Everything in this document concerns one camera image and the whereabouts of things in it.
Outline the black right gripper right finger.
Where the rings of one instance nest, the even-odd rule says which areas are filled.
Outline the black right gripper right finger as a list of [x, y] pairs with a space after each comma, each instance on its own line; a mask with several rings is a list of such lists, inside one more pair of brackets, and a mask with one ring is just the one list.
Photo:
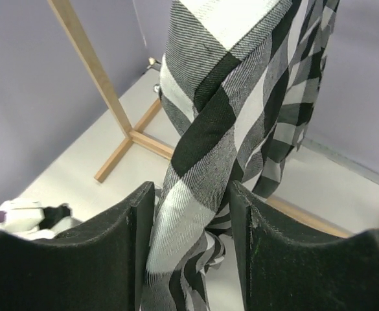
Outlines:
[[379, 310], [379, 229], [348, 238], [318, 231], [229, 185], [246, 310]]

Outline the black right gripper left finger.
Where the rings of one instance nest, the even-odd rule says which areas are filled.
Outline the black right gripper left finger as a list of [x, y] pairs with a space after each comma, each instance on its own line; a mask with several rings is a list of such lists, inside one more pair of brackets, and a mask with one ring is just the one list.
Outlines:
[[53, 239], [0, 231], [0, 310], [138, 310], [154, 184]]

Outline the black white checkered shirt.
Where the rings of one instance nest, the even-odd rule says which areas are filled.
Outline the black white checkered shirt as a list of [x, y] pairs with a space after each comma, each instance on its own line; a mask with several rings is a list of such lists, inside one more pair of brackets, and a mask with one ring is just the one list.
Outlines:
[[179, 141], [146, 263], [143, 310], [208, 310], [231, 235], [227, 185], [260, 199], [313, 114], [337, 1], [173, 1], [159, 99]]

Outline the wooden clothes rack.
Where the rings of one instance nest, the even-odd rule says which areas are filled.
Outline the wooden clothes rack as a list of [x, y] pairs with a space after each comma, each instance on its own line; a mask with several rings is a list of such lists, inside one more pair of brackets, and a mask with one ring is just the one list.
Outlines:
[[[138, 123], [131, 125], [72, 4], [49, 1], [49, 6], [125, 136], [94, 179], [104, 182], [135, 144], [157, 156], [171, 159], [172, 147], [144, 134], [144, 129], [161, 111], [160, 101], [155, 100]], [[315, 174], [318, 180], [311, 182], [314, 189], [302, 194], [294, 190], [291, 194], [270, 196], [267, 204], [309, 227], [335, 236], [351, 236], [354, 231], [349, 229], [350, 223], [363, 216], [370, 219], [359, 225], [357, 231], [378, 228], [379, 175], [314, 141], [305, 140], [303, 143], [305, 150], [296, 152], [293, 157], [293, 180], [297, 183], [300, 178]]]

